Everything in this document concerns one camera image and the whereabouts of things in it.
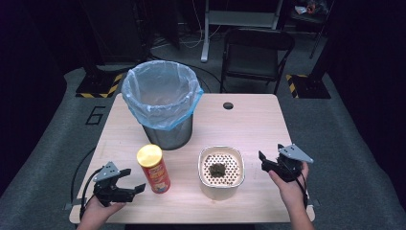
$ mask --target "human hand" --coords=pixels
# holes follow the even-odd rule
[[[302,163],[302,174],[298,180],[305,189],[305,180],[308,176],[308,165],[306,162]],[[298,208],[304,208],[304,194],[296,181],[284,182],[275,172],[269,171],[271,179],[280,189],[280,194],[284,205],[288,211]]]
[[[93,196],[86,205],[86,211],[81,218],[78,230],[97,230],[101,228],[111,215],[121,210],[125,205],[126,203],[114,203],[104,207],[98,198]]]

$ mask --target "red can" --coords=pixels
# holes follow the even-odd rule
[[[156,145],[146,145],[137,153],[138,164],[144,171],[152,192],[162,194],[170,187],[162,150]]]

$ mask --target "chair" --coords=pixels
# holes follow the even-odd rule
[[[275,81],[277,94],[287,57],[295,39],[286,32],[260,28],[236,28],[224,38],[220,93],[227,77]],[[284,55],[278,62],[278,51]]]
[[[308,14],[308,13],[302,13],[302,14],[298,14],[295,11],[295,6],[292,6],[292,9],[289,12],[288,17],[291,18],[292,20],[305,24],[305,25],[309,25],[312,27],[315,27],[317,29],[319,29],[319,32],[317,32],[315,38],[316,38],[316,42],[314,43],[313,46],[313,50],[311,51],[310,54],[310,59],[313,58],[314,52],[316,51],[317,45],[319,44],[320,38],[322,37],[323,32],[325,31],[326,28],[326,23],[328,21],[330,12],[332,10],[332,7],[334,5],[334,1],[331,1],[331,5],[329,7],[328,13],[327,14]]]

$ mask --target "trash can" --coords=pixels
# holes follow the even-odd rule
[[[122,93],[151,144],[176,150],[191,139],[192,115],[203,95],[191,68],[173,61],[144,62],[128,71]]]

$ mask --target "desk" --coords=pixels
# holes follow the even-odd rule
[[[201,62],[207,62],[209,56],[209,25],[267,27],[276,29],[283,0],[278,0],[275,12],[243,11],[210,11],[209,0],[206,0],[204,21],[204,43]]]
[[[232,103],[227,110],[224,103]],[[132,116],[121,94],[113,103],[87,178],[95,170],[113,161],[119,170],[131,169],[131,175],[119,180],[120,188],[147,183],[136,160],[136,153],[149,141]],[[268,159],[278,156],[277,144],[291,144],[278,99],[270,94],[204,94],[193,115],[193,133],[181,149],[164,151],[171,185],[164,194],[146,190],[132,203],[112,216],[115,223],[260,223],[289,222],[278,187],[260,168],[258,151]],[[236,194],[223,201],[207,198],[200,190],[197,171],[200,151],[208,146],[237,148],[245,161],[245,180]],[[92,182],[87,197],[93,192]],[[310,219],[315,214],[307,207]],[[79,223],[79,205],[70,220]]]

